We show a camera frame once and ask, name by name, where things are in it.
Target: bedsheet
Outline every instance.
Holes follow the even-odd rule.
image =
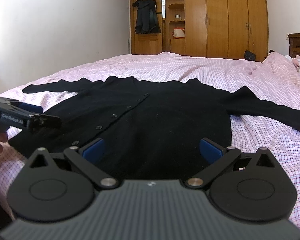
[[[109,76],[134,76],[138,80],[186,82],[197,78],[215,88],[234,92],[249,87],[258,98],[300,109],[300,76],[293,63],[278,53],[271,53],[263,62],[211,58],[192,58],[163,52],[155,56],[123,55],[59,71],[29,84],[56,82],[60,79],[76,81],[85,77],[91,81]],[[23,94],[23,85],[1,96],[41,105],[44,110],[74,96],[75,93],[41,92]],[[298,191],[298,200],[290,220],[300,228],[300,132],[267,117],[231,116],[232,145],[243,152],[255,152],[268,147]],[[9,138],[19,132],[10,128]],[[0,155],[0,204],[11,215],[6,195],[9,186],[22,169],[26,159],[8,143],[2,144]]]

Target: gray plastic surface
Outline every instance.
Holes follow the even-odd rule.
[[[6,240],[298,240],[288,220],[251,225],[217,211],[203,191],[178,180],[127,180],[102,191],[78,216],[54,224],[16,220],[0,233]]]

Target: wooden wardrobe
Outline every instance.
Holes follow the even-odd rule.
[[[157,4],[161,23],[161,0]],[[170,51],[193,57],[242,59],[249,50],[256,54],[256,61],[267,56],[266,0],[165,0],[165,8],[164,32],[151,36],[134,34],[137,10],[131,10],[133,53]],[[176,27],[185,28],[185,39],[173,38]]]

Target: wardrobe door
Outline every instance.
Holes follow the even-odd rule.
[[[228,58],[243,59],[248,48],[249,16],[247,0],[228,0],[229,49]]]
[[[170,52],[183,56],[185,54],[185,39],[170,39]]]
[[[185,0],[186,55],[207,53],[206,0]]]
[[[162,0],[157,1],[158,24],[161,33],[136,34],[135,25],[137,21],[137,7],[131,7],[131,42],[132,53],[137,55],[155,55],[162,52]]]
[[[228,57],[227,0],[207,0],[207,57]]]
[[[268,14],[266,0],[248,0],[249,50],[263,62],[268,54]]]

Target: blue gripper pad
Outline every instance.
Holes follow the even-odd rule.
[[[43,113],[43,108],[41,106],[35,106],[35,105],[27,104],[27,103],[21,103],[20,105],[18,105],[18,107],[23,110],[32,112],[32,113],[38,113],[38,114]]]
[[[201,139],[199,148],[201,156],[205,158],[209,164],[214,163],[224,155],[223,147],[218,148],[206,139]]]
[[[97,138],[79,149],[79,154],[85,158],[88,162],[95,164],[105,153],[105,141],[101,138]]]

